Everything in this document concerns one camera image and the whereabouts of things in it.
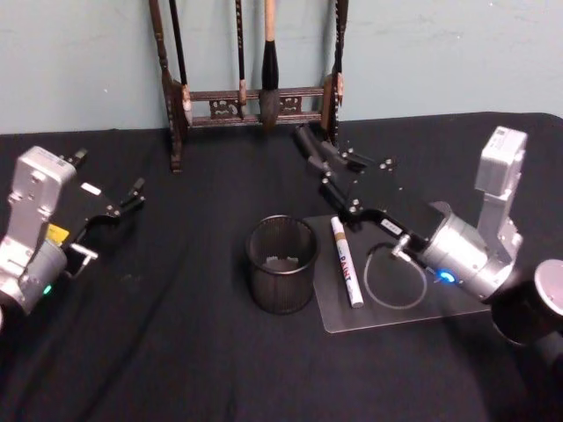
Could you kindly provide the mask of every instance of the paint marker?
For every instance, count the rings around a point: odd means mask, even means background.
[[[352,255],[348,247],[348,241],[344,234],[344,226],[338,217],[331,219],[333,226],[334,240],[336,241],[336,249],[340,258],[340,266],[342,267],[342,274],[346,281],[348,291],[348,299],[352,308],[361,308],[363,306],[362,291],[358,284],[358,277],[355,275],[354,263],[352,262]]]

